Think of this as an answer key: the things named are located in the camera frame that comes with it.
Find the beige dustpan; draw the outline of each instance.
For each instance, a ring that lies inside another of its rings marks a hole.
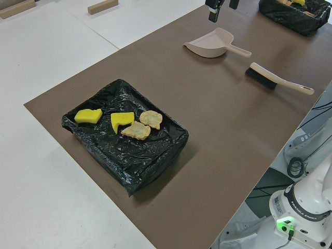
[[[214,31],[196,39],[189,43],[184,43],[188,49],[206,58],[213,58],[220,56],[227,52],[227,50],[237,53],[244,57],[250,57],[251,53],[231,43],[234,36],[226,30],[216,28]]]

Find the brown mat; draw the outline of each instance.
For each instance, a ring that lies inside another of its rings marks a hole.
[[[202,6],[25,104],[157,249],[209,248],[332,79],[331,25],[307,38],[257,9],[225,6],[213,24]],[[253,56],[206,59],[183,46],[218,26]],[[267,90],[244,76],[254,61],[315,94]],[[176,162],[131,198],[61,128],[63,114],[118,78],[189,132]]]

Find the hand brush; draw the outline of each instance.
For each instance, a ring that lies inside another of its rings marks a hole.
[[[245,74],[271,90],[279,84],[308,95],[314,93],[312,88],[284,80],[255,62],[251,63]]]

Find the brush handle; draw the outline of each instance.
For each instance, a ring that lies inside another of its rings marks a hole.
[[[257,63],[253,62],[251,63],[250,67],[255,70],[256,72],[260,73],[264,77],[268,78],[269,80],[272,80],[274,83],[277,83],[278,85],[282,85],[288,88],[291,88],[293,90],[305,93],[307,95],[313,95],[314,90],[310,87],[302,86],[287,80],[284,80],[280,78],[279,76],[275,75],[274,73],[268,71],[264,67],[258,65]]]
[[[242,48],[238,48],[232,44],[228,45],[227,50],[233,52],[233,53],[237,53],[240,56],[244,56],[244,57],[250,57],[251,56],[251,52],[244,50]]]

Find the black plastic bag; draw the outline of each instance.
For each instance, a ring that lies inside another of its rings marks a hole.
[[[278,0],[259,1],[259,11],[263,15],[304,36],[327,23],[331,6],[325,0],[306,0],[304,6],[295,3],[287,6]],[[303,13],[304,11],[314,14],[315,17]]]
[[[103,115],[97,124],[74,120],[82,109],[99,109]],[[111,113],[134,112],[139,121],[142,112],[154,110],[163,117],[160,130],[151,129],[145,140],[115,134]],[[122,79],[101,89],[62,117],[62,127],[71,131],[94,159],[123,187],[128,195],[154,181],[180,154],[187,143],[188,132],[170,116]]]

